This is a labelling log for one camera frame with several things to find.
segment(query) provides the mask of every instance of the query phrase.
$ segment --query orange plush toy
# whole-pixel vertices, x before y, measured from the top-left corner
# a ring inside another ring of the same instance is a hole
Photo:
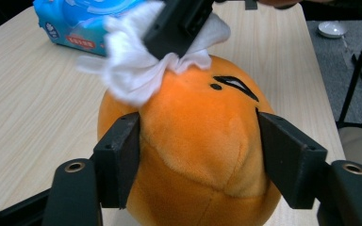
[[[272,113],[255,82],[231,62],[167,70],[135,108],[103,98],[98,137],[140,113],[140,167],[127,209],[142,225],[262,225],[280,194],[264,170],[256,111]]]

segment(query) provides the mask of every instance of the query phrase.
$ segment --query table surface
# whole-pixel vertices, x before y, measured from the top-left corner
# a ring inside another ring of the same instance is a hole
[[[243,4],[214,7],[232,36],[209,52],[251,75],[279,116],[329,151],[327,162],[344,159],[302,8]],[[33,8],[0,26],[0,210],[50,187],[63,162],[91,156],[105,86],[75,69],[81,55],[50,42]],[[267,224],[318,225],[317,206],[291,210],[280,201]],[[104,219],[136,224],[125,211],[105,210]]]

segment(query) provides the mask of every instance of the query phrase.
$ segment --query white napkin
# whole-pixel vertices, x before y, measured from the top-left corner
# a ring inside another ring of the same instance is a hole
[[[120,19],[107,17],[107,57],[81,56],[76,63],[77,69],[101,74],[115,98],[133,106],[143,105],[160,89],[166,69],[182,73],[192,64],[202,70],[209,69],[211,59],[206,48],[227,40],[230,36],[229,26],[211,13],[182,58],[169,53],[158,60],[147,51],[142,38],[163,7],[162,1],[147,1]]]

